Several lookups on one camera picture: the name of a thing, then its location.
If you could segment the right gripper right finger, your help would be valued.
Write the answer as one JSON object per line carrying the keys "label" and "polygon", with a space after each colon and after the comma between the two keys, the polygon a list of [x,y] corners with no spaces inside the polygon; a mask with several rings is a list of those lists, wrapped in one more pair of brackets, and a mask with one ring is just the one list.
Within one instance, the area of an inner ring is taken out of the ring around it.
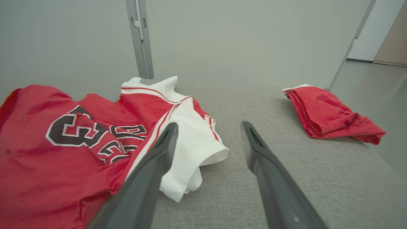
{"label": "right gripper right finger", "polygon": [[269,229],[328,229],[254,126],[243,121],[240,134],[246,164],[256,176]]}

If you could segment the grey metal partition post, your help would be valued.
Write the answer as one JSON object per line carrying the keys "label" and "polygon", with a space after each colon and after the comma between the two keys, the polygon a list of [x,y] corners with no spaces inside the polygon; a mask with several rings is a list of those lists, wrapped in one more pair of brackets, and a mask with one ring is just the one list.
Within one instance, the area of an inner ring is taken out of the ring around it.
{"label": "grey metal partition post", "polygon": [[155,78],[154,67],[151,53],[151,42],[148,27],[146,0],[138,0],[138,10],[140,12],[141,30],[143,33],[143,50],[144,50],[144,59],[146,63],[147,78],[154,79]]}
{"label": "grey metal partition post", "polygon": [[131,39],[134,47],[134,53],[136,58],[137,70],[138,70],[138,77],[142,78],[144,75],[144,68],[142,66],[141,58],[139,57],[139,50],[138,50],[138,32],[136,31],[136,27],[134,26],[134,18],[133,18],[133,0],[125,0],[126,1],[126,9],[128,14],[128,21],[130,24],[130,32],[131,32]]}

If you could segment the red shorts with white stripe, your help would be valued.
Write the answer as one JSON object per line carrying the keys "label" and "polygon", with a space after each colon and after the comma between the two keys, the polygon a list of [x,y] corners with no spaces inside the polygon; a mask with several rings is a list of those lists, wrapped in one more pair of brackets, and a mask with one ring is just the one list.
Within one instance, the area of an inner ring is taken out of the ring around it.
{"label": "red shorts with white stripe", "polygon": [[282,94],[292,101],[303,129],[310,138],[348,137],[378,145],[386,134],[371,119],[353,112],[330,91],[303,84],[285,88]]}

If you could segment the red jersey with white sleeves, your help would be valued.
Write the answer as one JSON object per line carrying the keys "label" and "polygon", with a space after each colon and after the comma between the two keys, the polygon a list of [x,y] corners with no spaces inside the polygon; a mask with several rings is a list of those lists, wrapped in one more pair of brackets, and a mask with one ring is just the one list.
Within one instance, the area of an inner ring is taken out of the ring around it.
{"label": "red jersey with white sleeves", "polygon": [[151,85],[134,77],[116,102],[75,101],[42,85],[14,90],[0,107],[0,229],[84,229],[170,123],[178,138],[159,189],[175,202],[198,189],[199,168],[230,151],[176,84],[177,76]]}

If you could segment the thin grey partition post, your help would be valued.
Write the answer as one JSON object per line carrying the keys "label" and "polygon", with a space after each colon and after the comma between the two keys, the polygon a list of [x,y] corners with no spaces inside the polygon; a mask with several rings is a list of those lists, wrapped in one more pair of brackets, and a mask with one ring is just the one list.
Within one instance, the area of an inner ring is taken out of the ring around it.
{"label": "thin grey partition post", "polygon": [[338,70],[337,70],[335,76],[333,77],[333,79],[332,79],[330,85],[329,85],[328,87],[325,87],[324,90],[331,91],[332,87],[334,86],[334,83],[336,82],[336,80],[337,80],[337,78],[338,78],[338,76],[339,76],[339,74],[340,74],[340,71],[341,71],[342,67],[343,67],[344,64],[345,64],[345,62],[346,62],[346,60],[347,60],[347,58],[348,58],[348,56],[349,56],[349,54],[350,54],[350,51],[351,51],[352,48],[353,48],[354,41],[359,38],[359,36],[360,36],[360,34],[361,34],[361,32],[362,32],[362,29],[364,28],[365,23],[366,23],[366,21],[368,20],[369,15],[370,15],[371,12],[372,12],[372,9],[373,9],[375,3],[376,3],[376,0],[370,0],[370,1],[369,1],[369,5],[368,5],[368,7],[367,7],[367,9],[366,9],[366,11],[365,11],[365,14],[364,14],[363,17],[362,17],[362,20],[361,20],[361,22],[360,22],[360,24],[359,24],[359,26],[358,26],[358,29],[357,29],[355,35],[354,35],[353,38],[352,38],[352,42],[350,43],[350,46],[349,46],[349,48],[348,48],[348,50],[347,50],[347,52],[346,52],[344,58],[342,59],[342,62],[341,62],[341,64],[340,64],[340,66],[339,66],[339,68],[338,68]]}

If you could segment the beige door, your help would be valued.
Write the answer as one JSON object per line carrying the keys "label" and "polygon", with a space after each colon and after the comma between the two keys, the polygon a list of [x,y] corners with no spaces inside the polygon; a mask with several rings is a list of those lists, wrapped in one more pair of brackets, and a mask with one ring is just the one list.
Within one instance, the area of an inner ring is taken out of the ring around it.
{"label": "beige door", "polygon": [[407,0],[401,7],[373,63],[407,67]]}

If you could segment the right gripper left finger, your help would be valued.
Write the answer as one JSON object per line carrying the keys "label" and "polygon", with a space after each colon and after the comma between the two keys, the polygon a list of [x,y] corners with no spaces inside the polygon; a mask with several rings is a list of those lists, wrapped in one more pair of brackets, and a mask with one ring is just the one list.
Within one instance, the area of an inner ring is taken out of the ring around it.
{"label": "right gripper left finger", "polygon": [[85,229],[150,229],[162,177],[172,166],[178,137],[169,123],[118,191]]}

